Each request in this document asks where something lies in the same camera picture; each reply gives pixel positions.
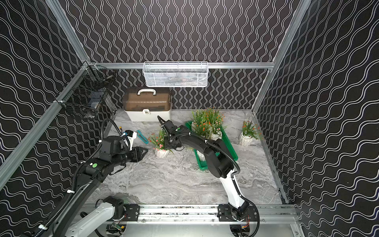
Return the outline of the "pink flower plant pot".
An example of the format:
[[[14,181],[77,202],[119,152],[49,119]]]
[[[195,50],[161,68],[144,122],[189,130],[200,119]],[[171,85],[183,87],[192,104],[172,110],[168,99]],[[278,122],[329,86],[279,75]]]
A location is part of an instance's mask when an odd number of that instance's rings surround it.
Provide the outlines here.
[[[197,153],[197,156],[199,158],[199,161],[204,162],[205,161],[205,155],[203,153],[201,153],[200,151],[196,151],[196,153]]]
[[[167,134],[165,131],[160,130],[157,133],[152,133],[148,141],[153,144],[154,153],[157,158],[163,159],[165,158],[169,153],[173,153],[171,149],[167,148],[165,145],[164,139],[167,137]]]
[[[217,140],[222,139],[223,137],[223,130],[226,129],[226,126],[223,126],[222,124],[216,123],[211,125],[211,139]]]

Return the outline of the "green grass plant white pot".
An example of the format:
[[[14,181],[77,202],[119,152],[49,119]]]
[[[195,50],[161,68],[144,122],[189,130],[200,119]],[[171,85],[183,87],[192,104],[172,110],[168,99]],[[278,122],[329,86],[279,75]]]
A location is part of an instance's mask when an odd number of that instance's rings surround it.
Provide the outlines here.
[[[203,109],[194,110],[191,112],[191,115],[192,115],[191,128],[193,131],[195,131],[197,127],[202,126],[206,123],[205,110]]]

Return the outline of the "orange flower plant pot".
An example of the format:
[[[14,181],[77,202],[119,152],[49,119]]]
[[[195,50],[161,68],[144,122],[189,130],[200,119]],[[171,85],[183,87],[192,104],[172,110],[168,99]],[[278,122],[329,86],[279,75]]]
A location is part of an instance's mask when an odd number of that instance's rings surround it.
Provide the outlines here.
[[[195,121],[191,124],[192,131],[197,135],[210,139],[212,135],[212,127],[208,123],[196,123]]]
[[[205,118],[209,124],[214,128],[222,127],[224,124],[224,114],[217,109],[207,109],[205,111]]]

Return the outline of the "pink flower plant front pot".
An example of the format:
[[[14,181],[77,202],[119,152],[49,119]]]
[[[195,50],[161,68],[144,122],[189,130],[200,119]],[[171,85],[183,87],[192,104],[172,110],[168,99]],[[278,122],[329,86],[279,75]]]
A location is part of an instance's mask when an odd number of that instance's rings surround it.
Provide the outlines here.
[[[223,126],[222,124],[216,123],[211,125],[211,139],[217,140],[222,139],[223,137],[223,130],[226,129],[226,126]]]

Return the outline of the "green plastic tray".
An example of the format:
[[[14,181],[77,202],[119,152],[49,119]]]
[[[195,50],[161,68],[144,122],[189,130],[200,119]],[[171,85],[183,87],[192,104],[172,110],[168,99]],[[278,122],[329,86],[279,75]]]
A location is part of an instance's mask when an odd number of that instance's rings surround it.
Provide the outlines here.
[[[189,130],[192,130],[191,128],[191,124],[192,124],[192,121],[188,121],[185,123],[185,126],[189,129]],[[238,155],[237,153],[235,152],[225,130],[223,128],[221,128],[221,133],[222,133],[222,140],[224,141],[224,143],[226,144],[226,147],[228,148],[228,150],[230,151],[233,159],[235,161],[238,160]],[[197,164],[198,164],[198,167],[201,171],[205,171],[208,169],[208,166],[207,166],[207,163],[206,161],[201,161],[200,158],[199,158],[199,155],[197,154],[197,150],[196,149],[193,149],[193,152],[194,152],[194,155],[195,155],[195,158],[196,158],[196,161],[197,161]]]

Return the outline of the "orange flower plant back pot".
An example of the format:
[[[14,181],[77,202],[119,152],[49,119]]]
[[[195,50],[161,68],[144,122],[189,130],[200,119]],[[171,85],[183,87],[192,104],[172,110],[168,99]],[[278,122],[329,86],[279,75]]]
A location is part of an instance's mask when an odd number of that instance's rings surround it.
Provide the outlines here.
[[[197,135],[210,139],[212,135],[212,127],[208,123],[196,123],[195,121],[191,124],[192,131]]]

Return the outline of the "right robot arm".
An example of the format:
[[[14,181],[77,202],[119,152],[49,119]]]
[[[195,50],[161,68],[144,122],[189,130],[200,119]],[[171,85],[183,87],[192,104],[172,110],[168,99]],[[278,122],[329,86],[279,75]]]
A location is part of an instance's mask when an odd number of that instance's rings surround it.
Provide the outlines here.
[[[198,135],[184,125],[177,127],[170,120],[164,120],[158,116],[162,130],[166,133],[164,146],[176,149],[189,146],[205,157],[210,173],[218,178],[228,197],[228,205],[231,209],[231,219],[237,221],[260,221],[260,215],[256,205],[246,198],[237,181],[240,167],[233,159],[225,142],[221,139],[212,140]]]

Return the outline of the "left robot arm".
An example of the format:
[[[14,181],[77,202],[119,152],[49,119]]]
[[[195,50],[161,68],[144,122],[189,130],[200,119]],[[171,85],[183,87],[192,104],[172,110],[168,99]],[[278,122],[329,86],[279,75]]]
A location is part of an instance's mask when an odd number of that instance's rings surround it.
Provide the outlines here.
[[[76,214],[88,197],[108,176],[115,175],[117,166],[138,163],[148,153],[144,147],[133,147],[128,138],[131,131],[119,132],[117,136],[104,136],[106,124],[116,123],[109,118],[103,120],[100,128],[99,145],[94,153],[82,162],[72,177],[72,185],[64,198],[51,214],[33,231],[23,233],[24,237],[73,237],[76,231],[69,229]]]

